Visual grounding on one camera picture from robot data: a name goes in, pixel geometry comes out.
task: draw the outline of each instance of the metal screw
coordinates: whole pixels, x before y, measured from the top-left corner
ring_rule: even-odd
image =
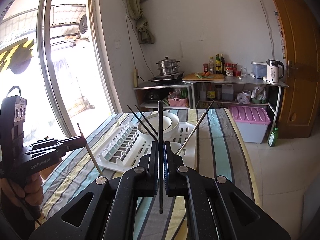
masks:
[[[138,167],[135,167],[135,168],[134,168],[134,172],[135,172],[135,173],[143,173],[143,171],[144,171],[144,168],[143,168],[143,167],[138,166]]]
[[[227,182],[227,179],[226,179],[226,177],[219,176],[219,177],[217,177],[217,182],[224,184]]]
[[[180,172],[187,172],[189,169],[188,169],[188,167],[187,166],[180,166],[179,168],[178,168],[178,171],[180,171]]]
[[[104,177],[99,177],[99,178],[96,179],[96,183],[99,184],[99,185],[105,184],[106,181],[107,180]]]

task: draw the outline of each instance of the green dish soap bottle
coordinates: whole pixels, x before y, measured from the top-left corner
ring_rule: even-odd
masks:
[[[268,140],[268,144],[270,145],[270,147],[275,146],[277,139],[278,139],[278,128],[275,127]]]

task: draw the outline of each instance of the wall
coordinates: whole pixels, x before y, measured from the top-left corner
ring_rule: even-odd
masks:
[[[262,0],[271,27],[275,59],[283,60],[273,0]],[[223,53],[226,62],[247,66],[272,58],[265,15],[259,0],[147,0],[142,3],[149,28],[156,37],[143,45],[147,62],[165,56],[180,60],[186,73],[202,70],[202,64]]]
[[[110,90],[115,98],[118,111],[128,112],[127,105],[134,107],[137,100],[134,90],[132,90],[134,63],[125,20],[125,5],[122,0],[98,0],[96,1],[96,10],[98,22],[100,21],[100,28],[98,23],[99,36],[102,41],[104,40],[102,53],[105,58],[104,65]],[[148,79],[152,76],[148,73],[149,70],[143,61],[129,20],[128,25],[136,66],[142,78]]]

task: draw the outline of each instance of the green curtain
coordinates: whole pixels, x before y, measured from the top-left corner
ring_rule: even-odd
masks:
[[[127,7],[130,17],[136,20],[136,30],[139,35],[139,43],[155,43],[155,37],[148,30],[148,20],[143,16],[140,0],[127,0]]]

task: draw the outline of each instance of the brown door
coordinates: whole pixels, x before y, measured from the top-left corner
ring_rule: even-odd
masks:
[[[320,29],[303,0],[273,0],[284,34],[287,60],[280,138],[309,137],[320,98]]]

